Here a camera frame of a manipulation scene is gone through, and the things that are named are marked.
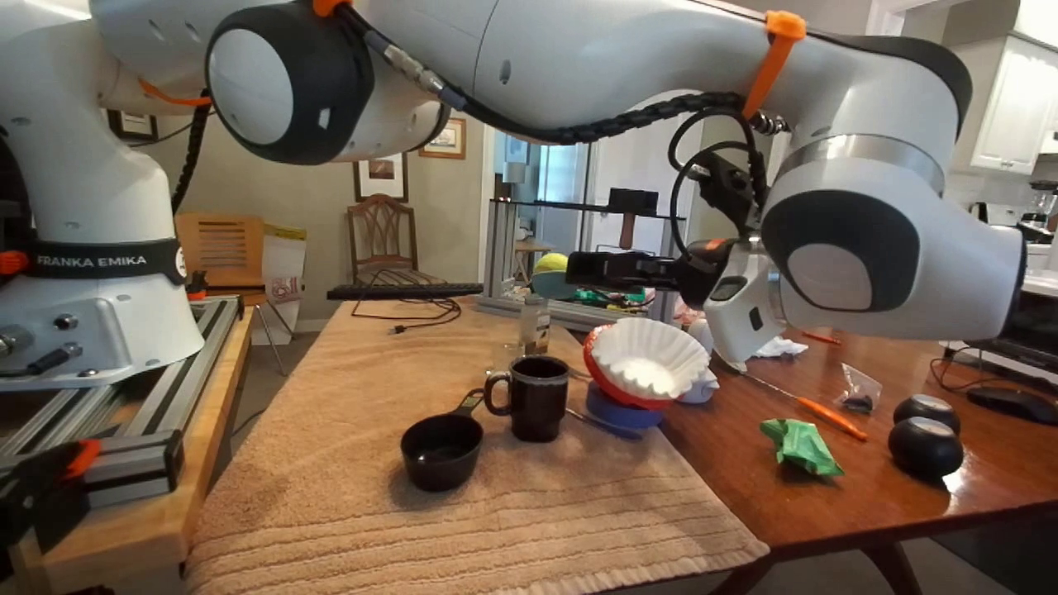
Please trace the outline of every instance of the chair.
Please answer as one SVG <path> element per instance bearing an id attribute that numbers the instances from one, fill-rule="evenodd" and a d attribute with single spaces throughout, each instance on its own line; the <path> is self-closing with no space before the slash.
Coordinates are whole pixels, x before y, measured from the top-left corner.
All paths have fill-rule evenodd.
<path id="1" fill-rule="evenodd" d="M 204 270 L 211 292 L 258 300 L 265 293 L 265 222 L 245 216 L 178 212 L 176 238 L 189 270 Z"/>
<path id="2" fill-rule="evenodd" d="M 347 209 L 353 284 L 392 284 L 423 278 L 416 250 L 416 212 L 389 196 L 368 196 Z"/>

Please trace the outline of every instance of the wooden chair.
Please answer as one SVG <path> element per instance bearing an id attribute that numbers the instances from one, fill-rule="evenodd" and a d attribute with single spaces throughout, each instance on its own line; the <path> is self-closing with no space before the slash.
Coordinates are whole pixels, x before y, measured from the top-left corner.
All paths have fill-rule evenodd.
<path id="1" fill-rule="evenodd" d="M 353 284 L 389 284 L 421 275 L 416 212 L 389 196 L 347 209 Z"/>

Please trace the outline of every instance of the mug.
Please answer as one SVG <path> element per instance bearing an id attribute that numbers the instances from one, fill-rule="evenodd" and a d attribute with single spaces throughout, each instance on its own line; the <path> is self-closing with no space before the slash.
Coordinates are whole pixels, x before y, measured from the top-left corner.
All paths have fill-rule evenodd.
<path id="1" fill-rule="evenodd" d="M 485 376 L 485 406 L 510 415 L 511 434 L 525 443 L 550 443 L 557 436 L 564 415 L 568 368 L 555 356 L 523 356 L 510 370 Z"/>

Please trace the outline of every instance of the painting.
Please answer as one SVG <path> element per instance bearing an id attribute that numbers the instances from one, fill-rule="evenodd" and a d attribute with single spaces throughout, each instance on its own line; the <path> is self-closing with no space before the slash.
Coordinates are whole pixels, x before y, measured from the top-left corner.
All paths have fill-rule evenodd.
<path id="1" fill-rule="evenodd" d="M 423 157 L 461 157 L 465 120 L 448 120 L 421 153 Z"/>
<path id="2" fill-rule="evenodd" d="M 368 196 L 389 196 L 405 202 L 405 157 L 404 153 L 373 155 L 353 162 L 353 196 L 357 202 Z"/>
<path id="3" fill-rule="evenodd" d="M 156 142 L 158 137 L 158 120 L 156 116 L 136 116 L 136 111 L 105 108 L 105 121 L 118 137 L 140 137 L 140 142 Z"/>

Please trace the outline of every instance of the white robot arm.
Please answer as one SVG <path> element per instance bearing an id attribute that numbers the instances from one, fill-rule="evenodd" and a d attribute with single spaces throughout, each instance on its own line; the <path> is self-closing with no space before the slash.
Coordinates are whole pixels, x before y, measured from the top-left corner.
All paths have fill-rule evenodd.
<path id="1" fill-rule="evenodd" d="M 92 21 L 39 3 L 0 0 L 0 72 L 53 78 L 3 86 L 0 121 L 44 244 L 68 250 L 172 242 L 158 169 L 140 170 L 125 147 L 97 137 L 105 135 L 88 124 L 97 97 L 136 104 L 141 82 L 167 97 L 211 90 L 216 111 L 252 153 L 328 162 L 414 147 L 445 108 L 541 142 L 593 142 L 655 111 L 740 97 L 771 50 L 760 14 L 712 0 L 357 0 L 353 10 L 313 3 L 318 14 L 300 0 L 92 0 Z M 662 91 L 697 100 L 658 101 Z M 44 121 L 49 101 L 76 101 L 76 121 Z M 791 319 L 888 336 L 1000 331 L 1021 238 L 938 197 L 966 101 L 961 61 L 930 43 L 807 37 L 792 50 L 764 104 L 792 124 L 791 157 L 760 212 Z M 53 153 L 73 129 L 92 135 L 73 147 L 97 155 L 92 165 L 46 170 L 76 162 Z M 65 331 L 62 344 L 53 319 L 68 305 L 92 317 L 92 332 Z M 158 270 L 111 270 L 105 284 L 27 275 L 0 288 L 0 370 L 23 376 L 55 344 L 76 344 L 78 356 L 46 372 L 136 372 L 195 350 L 186 317 L 178 284 Z"/>

